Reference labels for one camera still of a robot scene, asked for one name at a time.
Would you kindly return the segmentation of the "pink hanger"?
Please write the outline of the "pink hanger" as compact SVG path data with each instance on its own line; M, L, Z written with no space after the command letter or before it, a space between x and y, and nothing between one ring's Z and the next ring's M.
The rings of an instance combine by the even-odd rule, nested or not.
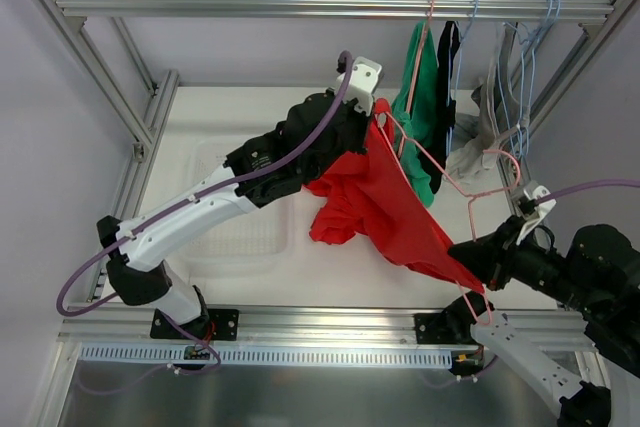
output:
M400 90L394 100L395 112L400 114L400 126L404 129L404 134L398 147L399 155L404 152L409 138L408 133L412 131L412 110L416 100L425 46L431 32L435 0L429 0L428 4L425 18L414 26L411 33L404 61Z
M476 233L476 227L475 227L475 219L474 219L474 213L473 213L473 203L476 202L477 200L481 199L481 198L485 198L485 197L489 197L498 193L509 193L512 192L516 187L519 186L521 179L522 179L522 173L521 173L521 167L519 164L519 161L516 159L516 157L506 151L503 151L501 149L485 149L483 151L484 154L496 154L498 156L503 156L506 157L510 163L511 166L514 168L515 170L515 179L508 184L507 186L503 186L499 189L493 189L493 190L486 190L486 191L481 191L478 193L469 193L466 192L462 186L455 181L445 170L444 167L442 167L436 160L435 158L418 142L416 141L414 138L412 138L411 136L409 136L403 126L401 125L401 123L399 121L396 120L396 118L391 114L377 114L376 115L376 119L380 120L382 119L383 122L386 122L387 120L390 120L395 127L400 131L401 133L401 142L398 145L399 149L398 149L398 153L397 156L398 158L401 158L402 154L400 153L401 151L401 147L404 146L405 143L412 143L413 145L416 146L416 148L434 165L434 167L442 174L442 176L456 189L456 191L463 196L464 198L466 198L468 200L467 202L467 211L468 211L468 216L469 216L469 224L470 224L470 229L471 229L471 236L472 236L472 240L475 241L477 239L477 233ZM461 296L463 297L464 302L467 305L467 308L473 318L473 320L475 321L475 323L477 325L480 326L490 326L493 323L493 313L492 313L492 308L490 307L489 304L489 299L487 297L487 294L485 291L481 292L481 298L484 301L484 305L486 307L486 314L488 315L488 320L486 322L483 322L479 315L476 313L476 311L474 310L471 301L467 295L467 293L464 291L463 287L461 286L461 284L459 282L456 282L456 285L460 291Z

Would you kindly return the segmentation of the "red tank top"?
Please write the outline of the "red tank top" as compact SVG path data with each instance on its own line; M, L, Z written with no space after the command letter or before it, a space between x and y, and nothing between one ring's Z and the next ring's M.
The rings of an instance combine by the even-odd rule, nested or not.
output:
M453 242L414 193L394 140L391 120L373 120L364 154L345 153L307 185L313 195L326 199L311 224L310 238L342 245L365 235L390 263L482 294L482 283L448 255Z

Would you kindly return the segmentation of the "green tank top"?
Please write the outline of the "green tank top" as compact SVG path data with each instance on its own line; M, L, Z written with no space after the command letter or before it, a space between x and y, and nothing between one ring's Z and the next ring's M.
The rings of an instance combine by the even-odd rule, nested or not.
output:
M416 100L414 101L409 136L418 141L425 149L431 140L432 129L435 126L436 114L436 80L438 62L434 48L432 34L425 46ZM395 112L394 100L391 105L392 115L400 122L400 114ZM430 176L421 166L422 153L412 143L407 143L399 158L400 165L418 199L425 207L434 202L434 193L429 186Z

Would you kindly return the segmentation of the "black tank top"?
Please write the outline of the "black tank top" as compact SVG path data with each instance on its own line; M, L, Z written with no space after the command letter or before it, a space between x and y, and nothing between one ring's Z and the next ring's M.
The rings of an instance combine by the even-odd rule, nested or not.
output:
M454 21L447 21L437 48L436 120L431 140L426 147L433 161L425 154L420 155L421 166L430 176L429 186L434 194L441 187L443 170L446 169L448 157L448 135L455 125L456 101L452 99L450 91L454 59L460 45L458 24Z

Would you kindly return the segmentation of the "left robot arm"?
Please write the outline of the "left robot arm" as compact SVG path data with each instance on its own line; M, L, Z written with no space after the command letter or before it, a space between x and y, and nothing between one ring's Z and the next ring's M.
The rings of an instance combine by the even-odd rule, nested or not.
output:
M298 193L343 154L365 153L373 98L343 97L328 89L291 107L285 120L247 140L199 184L145 216L101 219L109 248L108 280L128 306L150 306L167 319L172 335L206 338L211 320L195 286L167 258L212 228Z

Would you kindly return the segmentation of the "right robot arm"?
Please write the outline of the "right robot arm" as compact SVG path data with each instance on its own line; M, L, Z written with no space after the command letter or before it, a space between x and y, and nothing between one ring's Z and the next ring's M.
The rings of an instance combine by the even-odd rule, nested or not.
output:
M560 426L639 423L639 253L607 224L580 228L565 255L532 237L519 241L515 216L494 233L449 248L485 287L511 280L579 313L584 333L603 359L608 386L572 374L522 337L479 294L460 297L442 313L456 342L488 348L544 401Z

